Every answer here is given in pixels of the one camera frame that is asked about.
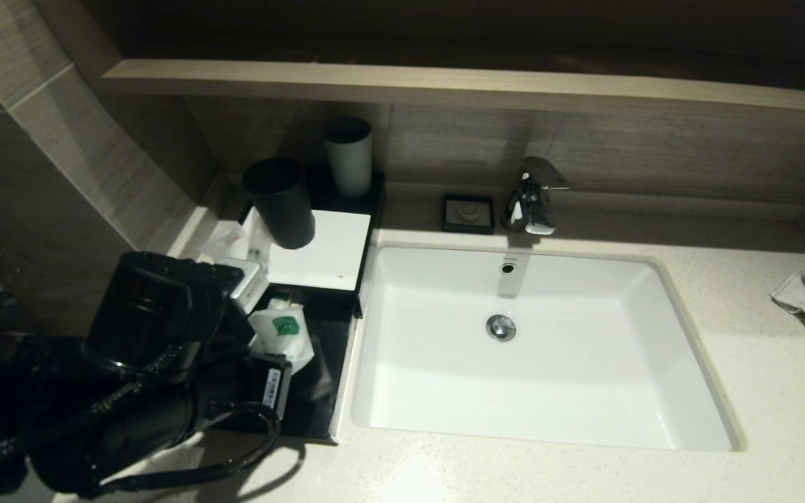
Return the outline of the small green-label white packet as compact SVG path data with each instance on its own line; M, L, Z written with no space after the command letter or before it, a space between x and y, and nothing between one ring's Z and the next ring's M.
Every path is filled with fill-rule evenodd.
M255 332L252 351L284 356L291 364L291 373L297 374L314 358L303 306L253 312L248 322Z

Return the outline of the black box drawer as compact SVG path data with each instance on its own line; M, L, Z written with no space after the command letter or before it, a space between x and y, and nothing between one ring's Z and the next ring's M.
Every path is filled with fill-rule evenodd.
M254 312L267 309L269 299L277 292L269 287ZM284 356L252 351L255 332L249 317L233 300L221 322L219 341L228 343L228 349L239 351L242 357L242 399L264 404L279 414L285 436L331 444L331 423L347 344L357 318L348 314L342 317L339 312L317 312L309 305L303 305L303 309L315 356L297 374L291 373L291 364Z

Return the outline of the crumpled clear packet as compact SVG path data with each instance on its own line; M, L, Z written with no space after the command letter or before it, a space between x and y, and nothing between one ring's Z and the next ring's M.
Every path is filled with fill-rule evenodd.
M205 261L246 260L249 256L250 232L237 222L223 222L215 227L210 238L198 246Z

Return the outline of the black cup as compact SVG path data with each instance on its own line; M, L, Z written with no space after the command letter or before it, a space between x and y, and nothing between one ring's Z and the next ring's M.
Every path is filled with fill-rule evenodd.
M242 187L276 245L300 249L315 238L305 170L299 163L287 157L253 163L242 175Z

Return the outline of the grey cup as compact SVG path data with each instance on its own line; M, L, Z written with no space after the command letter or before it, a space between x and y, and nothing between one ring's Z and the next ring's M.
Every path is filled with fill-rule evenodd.
M372 127L360 117L336 117L323 126L333 182L345 198L362 198L372 185Z

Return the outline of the black square soap dish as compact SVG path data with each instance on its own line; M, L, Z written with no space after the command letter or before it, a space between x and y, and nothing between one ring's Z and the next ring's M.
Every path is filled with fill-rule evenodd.
M445 194L441 216L445 233L492 235L495 231L494 201L489 196Z

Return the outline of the chrome sink drain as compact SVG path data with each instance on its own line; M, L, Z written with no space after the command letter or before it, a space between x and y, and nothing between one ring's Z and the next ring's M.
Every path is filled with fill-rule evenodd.
M486 321L486 332L489 337L499 342L513 340L517 334L517 327L514 321L508 316L496 314Z

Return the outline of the chrome sink faucet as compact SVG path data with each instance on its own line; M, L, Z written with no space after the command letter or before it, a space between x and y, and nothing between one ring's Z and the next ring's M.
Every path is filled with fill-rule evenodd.
M518 164L518 179L502 210L500 223L509 233L549 236L556 232L556 216L549 192L569 190L567 178L547 159L528 156Z

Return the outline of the white rectangular sink basin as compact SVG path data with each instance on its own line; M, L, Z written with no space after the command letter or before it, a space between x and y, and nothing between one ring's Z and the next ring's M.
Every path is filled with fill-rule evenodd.
M489 337L502 314L516 337ZM351 416L363 427L731 452L740 439L664 271L633 257L381 248Z

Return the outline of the wooden wall shelf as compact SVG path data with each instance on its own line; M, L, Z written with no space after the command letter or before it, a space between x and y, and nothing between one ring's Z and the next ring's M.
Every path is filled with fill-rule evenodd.
M543 108L581 99L648 100L654 104L750 106L805 112L805 91L721 82L636 76L489 71L287 61L125 59L99 87L127 94L271 96L315 100L438 100L476 106Z

